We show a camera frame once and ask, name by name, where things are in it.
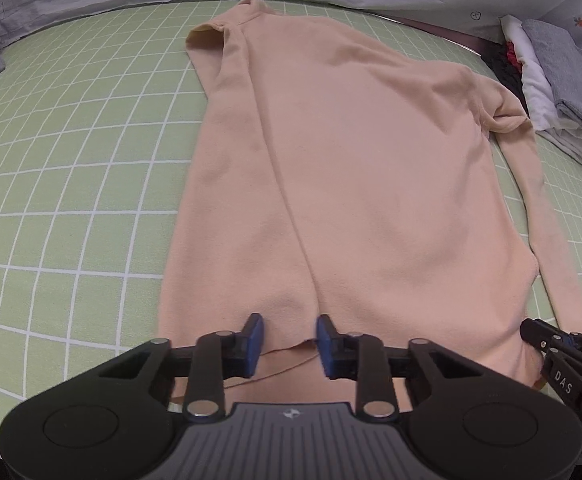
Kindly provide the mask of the black and red garment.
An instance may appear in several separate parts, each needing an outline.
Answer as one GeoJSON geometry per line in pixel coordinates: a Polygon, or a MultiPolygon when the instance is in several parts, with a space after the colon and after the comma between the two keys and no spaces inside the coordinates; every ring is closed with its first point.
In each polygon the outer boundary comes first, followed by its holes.
{"type": "Polygon", "coordinates": [[[524,110],[528,107],[522,87],[522,64],[518,61],[513,44],[493,44],[486,42],[481,50],[481,59],[494,73],[500,84],[511,91],[521,102],[524,110]]]}

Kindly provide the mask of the folded white garment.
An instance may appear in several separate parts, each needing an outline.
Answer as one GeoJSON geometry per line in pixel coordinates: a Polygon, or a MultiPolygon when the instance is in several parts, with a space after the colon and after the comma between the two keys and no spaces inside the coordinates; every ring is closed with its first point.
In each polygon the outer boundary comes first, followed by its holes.
{"type": "Polygon", "coordinates": [[[521,64],[522,92],[536,132],[582,165],[582,138],[577,136],[577,133],[582,133],[582,127],[559,115],[551,86],[522,22],[512,15],[505,15],[500,18],[500,25],[504,38],[512,43],[516,59],[521,64]]]}

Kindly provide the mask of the green checked bed sheet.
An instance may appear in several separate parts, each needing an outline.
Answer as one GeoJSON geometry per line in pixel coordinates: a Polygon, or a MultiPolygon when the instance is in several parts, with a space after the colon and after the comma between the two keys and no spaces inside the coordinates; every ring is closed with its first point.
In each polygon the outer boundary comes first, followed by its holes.
{"type": "Polygon", "coordinates": [[[205,97],[185,52],[223,1],[38,32],[0,74],[0,422],[155,332],[205,97]]]}

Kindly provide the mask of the peach long-sleeve garment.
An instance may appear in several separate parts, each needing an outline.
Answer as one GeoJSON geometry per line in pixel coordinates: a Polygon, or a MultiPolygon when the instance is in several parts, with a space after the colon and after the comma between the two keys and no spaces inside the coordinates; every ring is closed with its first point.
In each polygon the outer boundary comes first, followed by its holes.
{"type": "Polygon", "coordinates": [[[266,323],[259,380],[317,368],[327,314],[400,346],[430,338],[533,385],[519,327],[534,281],[582,334],[582,288],[520,101],[462,64],[417,61],[261,0],[189,32],[207,105],[159,304],[191,344],[266,323]]]}

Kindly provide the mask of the folded grey garment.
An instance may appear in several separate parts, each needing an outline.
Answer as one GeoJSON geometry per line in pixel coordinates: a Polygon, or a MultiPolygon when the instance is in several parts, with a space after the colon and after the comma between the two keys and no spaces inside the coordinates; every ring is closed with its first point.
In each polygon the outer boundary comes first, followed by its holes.
{"type": "Polygon", "coordinates": [[[554,106],[582,127],[582,48],[559,26],[526,20],[522,28],[551,86],[554,106]]]}

